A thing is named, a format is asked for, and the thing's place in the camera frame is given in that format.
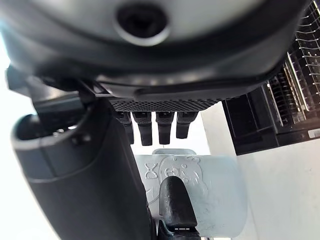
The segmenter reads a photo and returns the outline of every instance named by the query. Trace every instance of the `dish rack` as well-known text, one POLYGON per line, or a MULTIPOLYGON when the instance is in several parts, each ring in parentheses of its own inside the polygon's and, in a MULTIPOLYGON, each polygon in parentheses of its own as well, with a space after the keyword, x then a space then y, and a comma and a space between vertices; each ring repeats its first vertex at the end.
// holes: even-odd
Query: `dish rack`
POLYGON ((305 10, 281 72, 268 81, 282 127, 320 117, 320 9, 312 1, 305 10))
POLYGON ((280 72, 222 102, 237 155, 320 138, 320 0, 305 9, 280 72))

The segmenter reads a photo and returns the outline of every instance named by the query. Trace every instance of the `metal tines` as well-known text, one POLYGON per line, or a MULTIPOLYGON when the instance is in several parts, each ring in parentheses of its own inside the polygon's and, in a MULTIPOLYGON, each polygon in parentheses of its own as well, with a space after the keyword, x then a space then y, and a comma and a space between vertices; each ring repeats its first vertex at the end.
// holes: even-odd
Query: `metal tines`
POLYGON ((311 112, 320 110, 320 9, 317 2, 312 1, 305 13, 288 53, 288 62, 294 71, 293 79, 301 102, 311 112))

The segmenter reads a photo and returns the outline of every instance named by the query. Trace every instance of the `black grid panel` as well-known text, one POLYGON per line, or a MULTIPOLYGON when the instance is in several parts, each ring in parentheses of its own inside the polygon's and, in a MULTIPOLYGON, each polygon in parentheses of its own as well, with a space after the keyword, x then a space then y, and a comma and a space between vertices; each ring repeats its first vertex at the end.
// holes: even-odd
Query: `black grid panel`
POLYGON ((119 112, 198 112, 211 107, 218 100, 134 101, 116 99, 110 102, 119 112))

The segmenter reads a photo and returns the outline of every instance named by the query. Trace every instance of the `black plastic housing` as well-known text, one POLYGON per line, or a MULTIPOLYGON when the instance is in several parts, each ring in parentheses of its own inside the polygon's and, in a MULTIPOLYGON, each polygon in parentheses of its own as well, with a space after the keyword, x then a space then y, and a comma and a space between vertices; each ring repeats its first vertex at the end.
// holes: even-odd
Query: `black plastic housing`
POLYGON ((98 101, 76 129, 52 135, 22 118, 12 145, 62 240, 150 240, 153 221, 124 127, 98 101))

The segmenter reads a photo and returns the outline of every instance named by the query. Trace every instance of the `bear graphic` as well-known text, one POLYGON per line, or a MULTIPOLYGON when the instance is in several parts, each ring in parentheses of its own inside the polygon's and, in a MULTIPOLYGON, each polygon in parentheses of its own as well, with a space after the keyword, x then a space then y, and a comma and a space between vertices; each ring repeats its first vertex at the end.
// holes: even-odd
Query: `bear graphic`
POLYGON ((169 176, 179 177, 188 192, 206 198, 208 188, 203 182, 202 169, 199 166, 200 159, 197 156, 164 157, 161 162, 146 161, 144 163, 144 185, 147 201, 153 203, 159 198, 160 184, 169 176))

